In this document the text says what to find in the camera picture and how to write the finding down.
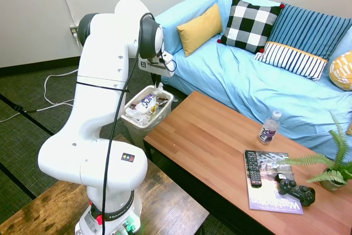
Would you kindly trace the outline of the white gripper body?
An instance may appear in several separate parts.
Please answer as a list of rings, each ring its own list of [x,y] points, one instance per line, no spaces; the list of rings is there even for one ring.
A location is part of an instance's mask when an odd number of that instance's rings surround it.
[[[151,63],[147,59],[139,58],[139,69],[152,74],[157,74],[170,78],[173,76],[176,70],[176,65],[174,63],[174,60],[171,60],[166,63]]]

